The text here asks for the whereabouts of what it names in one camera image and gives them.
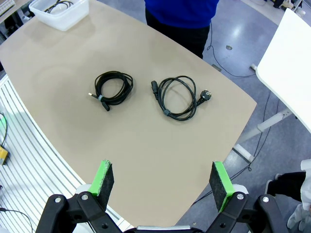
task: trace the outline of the coiled cable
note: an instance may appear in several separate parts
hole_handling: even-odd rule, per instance
[[[57,5],[59,5],[59,4],[66,5],[66,6],[67,6],[67,9],[68,9],[69,7],[71,7],[71,6],[73,5],[73,2],[71,2],[71,1],[66,1],[66,0],[57,0],[56,3],[55,3],[54,5],[50,6],[50,7],[49,7],[48,9],[46,9],[44,12],[50,14],[51,11],[52,11]]]
[[[191,90],[191,88],[189,87],[189,85],[187,83],[185,83],[183,80],[181,80],[181,78],[189,79],[192,82],[193,91]],[[166,108],[166,106],[164,104],[164,98],[165,98],[166,91],[167,91],[168,87],[172,84],[172,82],[174,82],[174,81],[177,81],[177,82],[180,82],[181,84],[183,84],[183,86],[185,86],[186,89],[188,89],[188,91],[190,92],[190,95],[192,98],[191,103],[188,106],[188,108],[181,113],[172,113],[169,109]],[[152,86],[153,93],[155,95],[155,99],[158,101],[158,104],[160,105],[163,113],[166,116],[168,116],[174,120],[185,121],[185,120],[191,119],[196,112],[197,106],[199,106],[201,103],[203,103],[203,102],[205,102],[211,98],[211,93],[207,90],[204,90],[201,93],[200,99],[197,101],[195,98],[195,95],[196,95],[195,83],[194,83],[192,78],[185,76],[185,75],[181,75],[181,76],[178,76],[175,78],[164,79],[160,83],[159,86],[157,85],[156,81],[152,81],[151,86]]]
[[[113,97],[105,97],[102,93],[102,87],[108,80],[111,79],[121,79],[123,81],[123,85],[120,91]],[[96,95],[89,93],[90,96],[97,98],[103,105],[103,107],[109,111],[109,105],[118,105],[122,103],[128,94],[133,89],[133,78],[125,73],[121,73],[118,71],[109,71],[104,74],[101,74],[95,79],[95,91]]]

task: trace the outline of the white plastic container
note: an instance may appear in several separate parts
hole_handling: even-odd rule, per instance
[[[88,0],[70,0],[73,5],[69,8],[64,4],[59,4],[50,14],[44,12],[54,5],[56,1],[57,0],[34,0],[30,3],[29,9],[41,22],[61,31],[67,31],[88,15]]]

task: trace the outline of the beige tabletop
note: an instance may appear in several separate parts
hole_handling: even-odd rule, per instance
[[[0,17],[0,23],[2,23],[6,18],[8,18],[11,14],[13,14],[15,11],[17,11],[20,7],[22,7],[24,4],[26,4],[29,0],[14,0],[15,6],[13,6],[10,10],[4,13]]]
[[[174,225],[208,183],[212,161],[226,158],[256,106],[182,46],[94,0],[89,15],[67,32],[34,17],[0,46],[0,59],[41,130],[85,182],[92,182],[101,160],[112,162],[109,205],[135,226]],[[107,112],[88,92],[110,70],[128,73],[135,82],[127,100]],[[194,79],[198,98],[204,89],[212,92],[185,122],[163,114],[150,84],[178,75]],[[104,91],[116,91],[117,85],[111,81]],[[181,93],[167,94],[170,109],[186,106],[189,94]]]

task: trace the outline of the black pants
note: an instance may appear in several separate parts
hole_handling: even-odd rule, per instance
[[[272,196],[283,194],[297,201],[301,201],[300,189],[305,178],[306,173],[304,171],[285,173],[279,176],[276,181],[269,183],[267,193]]]
[[[160,23],[147,9],[146,20],[148,26],[166,35],[173,41],[193,52],[198,57],[203,58],[203,51],[209,32],[209,26],[198,29],[169,26]]]
[[[282,5],[283,2],[284,2],[284,0],[275,0],[273,6],[274,6],[275,8],[279,8],[280,5]]]

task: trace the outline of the white slatted panel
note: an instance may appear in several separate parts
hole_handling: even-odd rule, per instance
[[[26,213],[35,230],[50,195],[70,198],[85,183],[47,140],[7,76],[0,81],[0,111],[8,121],[4,147],[10,152],[6,164],[0,166],[0,206]],[[0,141],[4,133],[0,121]],[[123,231],[132,228],[109,206],[107,212]],[[31,230],[28,219],[14,212],[0,212],[0,225],[12,233]]]

